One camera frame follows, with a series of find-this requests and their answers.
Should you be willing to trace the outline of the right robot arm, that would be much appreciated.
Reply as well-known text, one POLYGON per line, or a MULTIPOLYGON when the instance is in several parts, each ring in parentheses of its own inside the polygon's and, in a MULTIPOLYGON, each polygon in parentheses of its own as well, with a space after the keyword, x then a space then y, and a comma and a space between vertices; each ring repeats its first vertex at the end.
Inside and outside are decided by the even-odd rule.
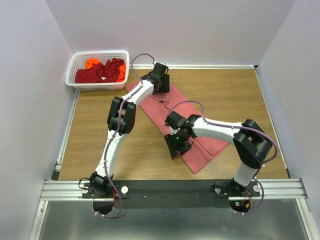
POLYGON ((235 146, 241 164, 227 187, 234 196, 242 196, 262 166, 273 160, 279 151, 275 141, 251 119, 230 123, 197 114, 186 118, 172 111, 164 122, 170 130, 164 139, 172 159, 192 148, 190 138, 206 137, 235 146))

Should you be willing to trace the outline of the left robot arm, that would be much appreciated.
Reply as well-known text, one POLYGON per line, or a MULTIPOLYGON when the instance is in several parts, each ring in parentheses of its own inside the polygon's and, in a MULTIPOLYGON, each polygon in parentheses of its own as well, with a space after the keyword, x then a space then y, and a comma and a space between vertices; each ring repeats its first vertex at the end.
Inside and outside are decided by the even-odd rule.
POLYGON ((108 134, 99 164, 89 178, 91 188, 99 195, 108 195, 115 189, 112 178, 115 163, 125 137, 133 130, 136 110, 150 95, 170 91, 168 66, 156 62, 153 70, 141 77, 139 83, 126 95, 114 97, 107 117, 108 134))

